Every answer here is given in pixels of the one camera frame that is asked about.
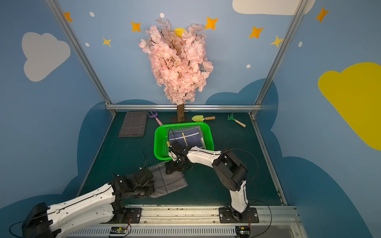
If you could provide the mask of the light grey checked pillowcase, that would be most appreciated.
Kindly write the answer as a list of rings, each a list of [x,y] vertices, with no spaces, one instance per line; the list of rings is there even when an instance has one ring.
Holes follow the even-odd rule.
[[[154,193],[149,196],[150,198],[163,197],[188,186],[183,172],[175,171],[170,175],[166,174],[165,163],[151,166],[149,170],[152,172],[153,179],[155,180]]]

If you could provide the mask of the green plastic basket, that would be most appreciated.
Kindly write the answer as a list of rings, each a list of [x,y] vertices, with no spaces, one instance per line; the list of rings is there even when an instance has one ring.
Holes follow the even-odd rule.
[[[206,123],[181,123],[163,125],[154,134],[154,155],[162,161],[171,160],[169,146],[174,141],[183,146],[196,146],[213,151],[214,142],[209,125]]]

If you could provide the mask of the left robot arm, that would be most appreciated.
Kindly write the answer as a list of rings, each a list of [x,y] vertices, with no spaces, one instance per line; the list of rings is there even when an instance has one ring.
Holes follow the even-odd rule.
[[[153,173],[140,169],[130,176],[115,176],[103,186],[66,202],[35,205],[22,223],[24,238],[64,238],[80,229],[103,223],[131,223],[124,200],[145,198],[154,192]]]

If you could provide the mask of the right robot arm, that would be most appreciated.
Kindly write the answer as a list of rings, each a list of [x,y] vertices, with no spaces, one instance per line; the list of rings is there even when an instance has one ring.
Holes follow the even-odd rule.
[[[189,164],[201,164],[214,169],[221,183],[230,190],[231,208],[239,215],[248,211],[246,165],[232,150],[210,151],[196,146],[183,146],[178,141],[169,145],[171,161],[166,163],[166,173],[183,171]]]

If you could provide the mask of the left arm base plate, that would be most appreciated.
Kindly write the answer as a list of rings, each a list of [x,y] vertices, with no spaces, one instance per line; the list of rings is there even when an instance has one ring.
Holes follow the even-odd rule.
[[[109,224],[139,224],[142,214],[142,208],[128,207],[113,212],[114,216],[108,222]]]

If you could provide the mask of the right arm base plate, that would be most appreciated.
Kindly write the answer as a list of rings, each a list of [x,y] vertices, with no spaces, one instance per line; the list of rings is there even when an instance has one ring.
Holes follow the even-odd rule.
[[[231,207],[218,208],[220,223],[259,223],[259,215],[254,207],[247,207],[243,213],[239,213]]]

